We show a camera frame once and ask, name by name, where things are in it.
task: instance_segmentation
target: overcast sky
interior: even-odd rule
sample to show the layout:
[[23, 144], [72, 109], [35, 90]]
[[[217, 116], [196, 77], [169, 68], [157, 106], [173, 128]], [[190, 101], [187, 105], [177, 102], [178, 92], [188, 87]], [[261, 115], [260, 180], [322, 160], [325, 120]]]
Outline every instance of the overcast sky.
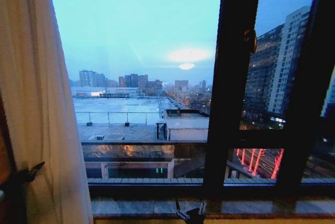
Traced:
[[[109, 79], [213, 80], [220, 0], [53, 0], [69, 77], [79, 70]], [[311, 0], [259, 0], [261, 35]]]

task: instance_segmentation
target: glass pane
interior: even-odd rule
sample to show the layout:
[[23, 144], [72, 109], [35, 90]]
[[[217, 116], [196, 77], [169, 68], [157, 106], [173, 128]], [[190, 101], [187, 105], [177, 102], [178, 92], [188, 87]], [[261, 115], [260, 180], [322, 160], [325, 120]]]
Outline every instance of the glass pane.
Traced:
[[283, 153], [284, 149], [229, 149], [225, 184], [274, 183]]
[[305, 178], [331, 178], [335, 183], [335, 68], [320, 114], [320, 129], [304, 171]]
[[87, 176], [202, 178], [220, 0], [53, 3]]
[[82, 142], [88, 178], [164, 178], [202, 183], [206, 145], [121, 145]]
[[282, 129], [312, 0], [259, 0], [241, 130]]

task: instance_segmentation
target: black window frame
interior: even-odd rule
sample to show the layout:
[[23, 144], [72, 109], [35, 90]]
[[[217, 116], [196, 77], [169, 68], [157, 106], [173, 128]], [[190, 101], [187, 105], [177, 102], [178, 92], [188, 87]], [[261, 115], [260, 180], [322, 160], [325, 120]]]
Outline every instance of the black window frame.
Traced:
[[[250, 60], [250, 44], [243, 35], [247, 30], [254, 30], [258, 0], [221, 0], [203, 184], [106, 186], [89, 183], [91, 193], [101, 192], [106, 195], [106, 189], [109, 189], [111, 195], [132, 195], [134, 191], [136, 194], [141, 192], [150, 195], [160, 190], [161, 195], [167, 196], [234, 194], [265, 197], [276, 194], [320, 195], [334, 190], [335, 184], [302, 184], [306, 161], [318, 130], [320, 111], [335, 64], [335, 58], [328, 57], [326, 53], [332, 44], [325, 41], [330, 41], [331, 37], [322, 36], [329, 26], [328, 21], [331, 21], [327, 10], [327, 3], [330, 2], [331, 0], [312, 2], [289, 101], [288, 120], [283, 130], [239, 130]], [[229, 90], [233, 96], [221, 96], [222, 83], [225, 84], [225, 90]], [[313, 93], [309, 92], [311, 84], [317, 84], [314, 85]], [[306, 95], [309, 97], [308, 101], [313, 101], [308, 103], [309, 110], [306, 110]], [[228, 150], [235, 148], [284, 148], [276, 182], [271, 186], [224, 186]]]

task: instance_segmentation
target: balcony railing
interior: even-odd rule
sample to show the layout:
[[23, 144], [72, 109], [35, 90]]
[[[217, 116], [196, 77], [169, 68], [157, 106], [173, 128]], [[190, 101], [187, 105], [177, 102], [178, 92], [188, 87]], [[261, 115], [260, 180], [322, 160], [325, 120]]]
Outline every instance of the balcony railing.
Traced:
[[93, 112], [93, 111], [76, 111], [77, 123], [105, 125], [124, 125], [129, 122], [132, 125], [155, 125], [161, 118], [161, 113], [126, 113], [126, 112]]

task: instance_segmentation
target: sheer curtain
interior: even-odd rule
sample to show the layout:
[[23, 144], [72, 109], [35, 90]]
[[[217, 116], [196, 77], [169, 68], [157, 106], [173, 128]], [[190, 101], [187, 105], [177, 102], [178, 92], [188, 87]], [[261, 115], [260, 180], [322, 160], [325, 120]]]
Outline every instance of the sheer curtain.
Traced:
[[52, 0], [0, 0], [0, 89], [28, 223], [93, 223], [81, 145]]

